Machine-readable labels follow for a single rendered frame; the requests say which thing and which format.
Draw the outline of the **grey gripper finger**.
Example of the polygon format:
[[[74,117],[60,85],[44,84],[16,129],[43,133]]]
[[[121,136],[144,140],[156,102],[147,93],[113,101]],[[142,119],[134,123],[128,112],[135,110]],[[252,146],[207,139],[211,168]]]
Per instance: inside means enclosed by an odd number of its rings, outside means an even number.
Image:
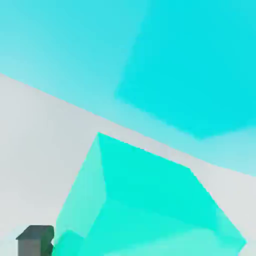
[[[54,246],[52,225],[29,225],[17,240],[17,256],[52,256]]]

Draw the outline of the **small turquoise cube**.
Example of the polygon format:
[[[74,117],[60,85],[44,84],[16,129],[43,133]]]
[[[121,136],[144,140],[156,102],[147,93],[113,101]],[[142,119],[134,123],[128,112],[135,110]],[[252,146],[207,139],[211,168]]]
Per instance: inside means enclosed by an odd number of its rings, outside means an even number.
[[[189,168],[98,133],[53,256],[239,256],[246,243]]]

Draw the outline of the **large cyan box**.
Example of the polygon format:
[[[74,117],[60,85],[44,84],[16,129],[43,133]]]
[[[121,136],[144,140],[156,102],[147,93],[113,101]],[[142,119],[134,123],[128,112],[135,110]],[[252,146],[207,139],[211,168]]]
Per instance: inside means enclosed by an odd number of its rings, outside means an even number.
[[[256,176],[256,0],[0,0],[0,73]]]

